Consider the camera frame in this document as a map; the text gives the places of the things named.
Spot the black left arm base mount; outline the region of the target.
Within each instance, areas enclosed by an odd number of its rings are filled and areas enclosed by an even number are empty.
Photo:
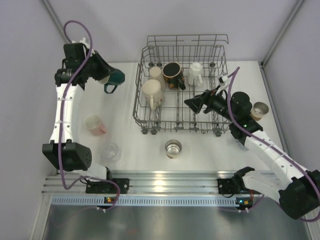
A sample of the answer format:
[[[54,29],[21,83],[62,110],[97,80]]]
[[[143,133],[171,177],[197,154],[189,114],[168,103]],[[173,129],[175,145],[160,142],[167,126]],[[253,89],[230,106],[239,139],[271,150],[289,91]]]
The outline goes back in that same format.
[[[218,178],[217,179],[218,193],[220,195],[238,195],[238,194],[251,194],[263,196],[262,193],[245,187],[242,178],[232,176],[231,178]]]

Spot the beige plain cup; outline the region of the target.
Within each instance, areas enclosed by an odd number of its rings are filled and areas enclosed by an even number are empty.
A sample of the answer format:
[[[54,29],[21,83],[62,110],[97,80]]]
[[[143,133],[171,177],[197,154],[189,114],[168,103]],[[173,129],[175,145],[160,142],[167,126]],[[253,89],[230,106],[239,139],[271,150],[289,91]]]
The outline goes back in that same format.
[[[154,66],[149,70],[150,79],[158,80],[161,84],[161,89],[164,90],[166,88],[166,81],[163,76],[162,69],[158,66]]]

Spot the pink mug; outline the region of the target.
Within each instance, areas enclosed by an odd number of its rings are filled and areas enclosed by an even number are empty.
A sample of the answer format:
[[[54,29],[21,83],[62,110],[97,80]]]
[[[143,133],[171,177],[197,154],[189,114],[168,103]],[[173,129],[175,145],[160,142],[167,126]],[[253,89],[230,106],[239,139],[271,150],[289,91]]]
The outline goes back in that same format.
[[[101,136],[107,133],[107,129],[98,115],[88,115],[83,123],[84,127],[94,136]]]

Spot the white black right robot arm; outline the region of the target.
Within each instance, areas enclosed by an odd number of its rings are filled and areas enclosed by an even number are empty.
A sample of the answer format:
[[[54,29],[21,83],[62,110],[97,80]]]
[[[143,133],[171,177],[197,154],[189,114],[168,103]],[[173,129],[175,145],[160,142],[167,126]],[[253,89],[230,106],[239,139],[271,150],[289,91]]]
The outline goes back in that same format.
[[[84,38],[65,44],[63,50],[62,67],[54,75],[57,94],[54,127],[49,143],[42,145],[42,153],[60,172],[66,190],[73,187],[66,183],[66,172],[78,173],[79,180],[113,184],[111,171],[93,163],[90,148],[79,143],[78,116],[89,79],[99,82],[109,94],[108,87],[117,89],[125,82],[125,74],[110,66]]]

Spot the black skull mug red inside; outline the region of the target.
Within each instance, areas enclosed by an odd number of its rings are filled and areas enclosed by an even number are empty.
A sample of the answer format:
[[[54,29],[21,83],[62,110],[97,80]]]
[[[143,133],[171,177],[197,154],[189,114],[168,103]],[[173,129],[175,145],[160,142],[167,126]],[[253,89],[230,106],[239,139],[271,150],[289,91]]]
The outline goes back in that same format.
[[[170,89],[186,89],[183,68],[178,62],[168,62],[162,69],[164,80]]]

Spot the cream mug green inside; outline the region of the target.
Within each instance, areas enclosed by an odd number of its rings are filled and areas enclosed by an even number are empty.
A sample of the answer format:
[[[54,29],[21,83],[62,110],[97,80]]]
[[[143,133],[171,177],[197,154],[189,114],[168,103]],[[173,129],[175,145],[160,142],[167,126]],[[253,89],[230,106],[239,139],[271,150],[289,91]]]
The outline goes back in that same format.
[[[149,79],[142,85],[142,93],[152,111],[161,106],[165,100],[161,83],[156,79]]]

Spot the clear glass tumbler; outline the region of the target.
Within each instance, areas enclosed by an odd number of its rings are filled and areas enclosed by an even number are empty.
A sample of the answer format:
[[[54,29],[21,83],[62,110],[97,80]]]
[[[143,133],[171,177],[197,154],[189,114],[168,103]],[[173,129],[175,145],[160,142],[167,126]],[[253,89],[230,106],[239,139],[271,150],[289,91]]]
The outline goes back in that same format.
[[[115,163],[120,160],[121,151],[116,143],[109,141],[103,145],[100,157],[102,161]]]

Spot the light blue mug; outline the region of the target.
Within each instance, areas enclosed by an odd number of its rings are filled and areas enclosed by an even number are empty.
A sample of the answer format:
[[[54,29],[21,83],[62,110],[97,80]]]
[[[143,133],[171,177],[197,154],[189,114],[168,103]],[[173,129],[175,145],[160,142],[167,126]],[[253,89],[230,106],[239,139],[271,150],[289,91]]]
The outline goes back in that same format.
[[[241,150],[243,151],[248,151],[249,149],[247,147],[245,147],[244,145],[242,145],[241,143],[239,144],[239,147]]]

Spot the cream mug with handle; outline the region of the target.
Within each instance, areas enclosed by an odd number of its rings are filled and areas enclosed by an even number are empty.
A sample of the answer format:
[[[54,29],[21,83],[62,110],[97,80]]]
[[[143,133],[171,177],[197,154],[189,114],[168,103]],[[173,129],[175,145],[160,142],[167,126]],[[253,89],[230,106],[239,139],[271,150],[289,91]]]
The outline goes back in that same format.
[[[187,83],[191,86],[202,86],[203,72],[203,66],[199,62],[193,62],[188,69]]]

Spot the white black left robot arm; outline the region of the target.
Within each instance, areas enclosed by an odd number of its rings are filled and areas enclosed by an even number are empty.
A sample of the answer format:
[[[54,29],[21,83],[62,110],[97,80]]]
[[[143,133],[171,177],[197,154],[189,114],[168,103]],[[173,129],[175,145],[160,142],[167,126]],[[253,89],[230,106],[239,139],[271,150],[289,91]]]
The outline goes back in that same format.
[[[231,135],[255,153],[277,179],[268,178],[253,167],[244,167],[231,178],[236,193],[259,192],[276,201],[292,219],[300,219],[320,206],[320,172],[309,171],[282,151],[251,116],[250,97],[237,91],[223,98],[218,91],[205,90],[184,103],[198,114],[215,112],[230,120]]]

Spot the white cup teal base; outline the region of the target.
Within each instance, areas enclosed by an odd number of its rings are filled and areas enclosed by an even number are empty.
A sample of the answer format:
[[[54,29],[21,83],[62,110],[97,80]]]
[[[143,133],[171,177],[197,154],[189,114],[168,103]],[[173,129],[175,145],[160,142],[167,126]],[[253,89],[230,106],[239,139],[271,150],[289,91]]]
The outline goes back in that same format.
[[[117,87],[125,82],[125,74],[121,70],[116,69],[109,76],[98,82],[103,85],[106,94],[113,94]]]

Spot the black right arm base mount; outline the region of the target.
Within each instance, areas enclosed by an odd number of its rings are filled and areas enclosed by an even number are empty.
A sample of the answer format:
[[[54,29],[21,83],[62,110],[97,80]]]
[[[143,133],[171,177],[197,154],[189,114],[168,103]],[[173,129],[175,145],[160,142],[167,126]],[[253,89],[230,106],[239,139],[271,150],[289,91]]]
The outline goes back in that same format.
[[[128,193],[130,187],[129,178],[113,178],[111,181],[117,184],[121,194]],[[86,194],[116,194],[117,192],[118,189],[114,184],[105,181],[88,180],[85,189]]]

